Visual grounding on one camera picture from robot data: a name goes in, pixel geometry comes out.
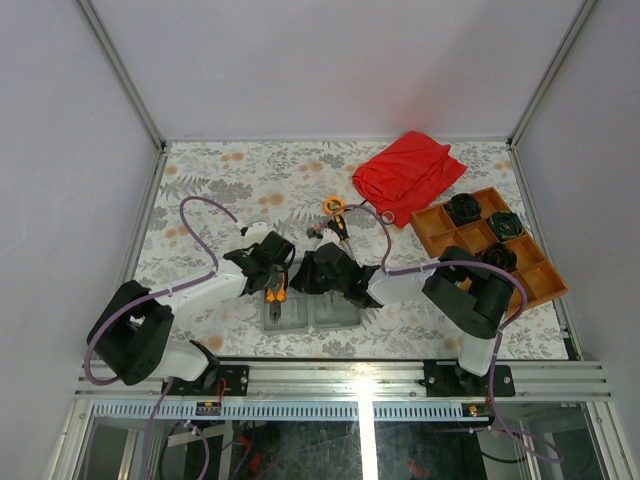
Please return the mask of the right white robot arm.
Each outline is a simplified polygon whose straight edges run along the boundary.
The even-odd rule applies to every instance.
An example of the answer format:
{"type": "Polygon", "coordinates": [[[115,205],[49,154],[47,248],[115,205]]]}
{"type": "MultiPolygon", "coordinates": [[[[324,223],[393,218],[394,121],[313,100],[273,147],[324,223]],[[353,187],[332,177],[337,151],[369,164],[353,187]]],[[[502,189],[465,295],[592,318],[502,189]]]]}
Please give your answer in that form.
{"type": "Polygon", "coordinates": [[[492,380],[502,321],[515,291],[526,291],[504,269],[482,262],[460,247],[447,247],[435,261],[387,270],[360,265],[334,243],[305,254],[290,286],[305,294],[337,292],[359,309],[428,300],[463,333],[456,369],[458,387],[478,394],[492,380]]]}

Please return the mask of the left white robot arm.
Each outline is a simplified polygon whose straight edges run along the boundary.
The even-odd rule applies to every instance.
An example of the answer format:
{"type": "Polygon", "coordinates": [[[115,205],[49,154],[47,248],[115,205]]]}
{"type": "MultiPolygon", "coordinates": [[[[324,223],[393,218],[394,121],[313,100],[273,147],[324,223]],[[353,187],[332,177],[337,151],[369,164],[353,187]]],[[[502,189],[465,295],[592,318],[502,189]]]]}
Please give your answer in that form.
{"type": "Polygon", "coordinates": [[[274,231],[236,249],[213,266],[157,291],[135,280],[122,284],[87,336],[84,373],[95,385],[147,378],[179,379],[197,394],[212,392],[219,360],[196,340],[170,337],[173,324],[234,298],[275,286],[293,263],[295,246],[274,231]]]}

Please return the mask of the orange handled pliers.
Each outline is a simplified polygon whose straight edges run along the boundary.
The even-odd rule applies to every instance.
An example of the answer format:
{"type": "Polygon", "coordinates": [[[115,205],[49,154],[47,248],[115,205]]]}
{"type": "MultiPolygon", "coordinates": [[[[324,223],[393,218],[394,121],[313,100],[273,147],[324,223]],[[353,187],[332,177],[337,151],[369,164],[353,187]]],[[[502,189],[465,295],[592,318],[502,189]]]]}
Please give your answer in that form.
{"type": "Polygon", "coordinates": [[[288,273],[276,275],[274,284],[266,290],[265,299],[269,307],[269,319],[278,323],[281,318],[282,304],[287,300],[288,273]]]}

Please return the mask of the black yellow screwdriver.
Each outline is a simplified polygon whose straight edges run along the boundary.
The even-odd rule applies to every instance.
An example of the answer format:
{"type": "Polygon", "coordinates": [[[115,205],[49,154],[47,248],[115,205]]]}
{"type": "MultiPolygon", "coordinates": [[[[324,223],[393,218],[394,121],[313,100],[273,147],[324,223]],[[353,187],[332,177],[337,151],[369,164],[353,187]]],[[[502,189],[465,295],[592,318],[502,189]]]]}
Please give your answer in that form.
{"type": "Polygon", "coordinates": [[[328,221],[327,226],[338,236],[340,240],[340,244],[343,249],[347,252],[347,254],[355,260],[355,253],[350,245],[350,236],[348,234],[348,230],[346,227],[346,222],[344,217],[340,214],[335,215],[331,220],[328,221]]]}

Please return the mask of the grey plastic tool case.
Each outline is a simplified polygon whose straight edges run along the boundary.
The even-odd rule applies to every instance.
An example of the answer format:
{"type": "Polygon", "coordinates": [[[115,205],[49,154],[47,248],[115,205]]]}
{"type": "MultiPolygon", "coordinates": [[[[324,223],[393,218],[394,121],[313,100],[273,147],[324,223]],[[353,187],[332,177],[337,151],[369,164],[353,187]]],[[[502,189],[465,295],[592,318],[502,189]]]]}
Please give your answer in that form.
{"type": "Polygon", "coordinates": [[[360,310],[335,292],[321,295],[285,288],[284,302],[269,302],[264,293],[260,306],[260,329],[264,334],[298,334],[354,329],[362,325],[360,310]]]}

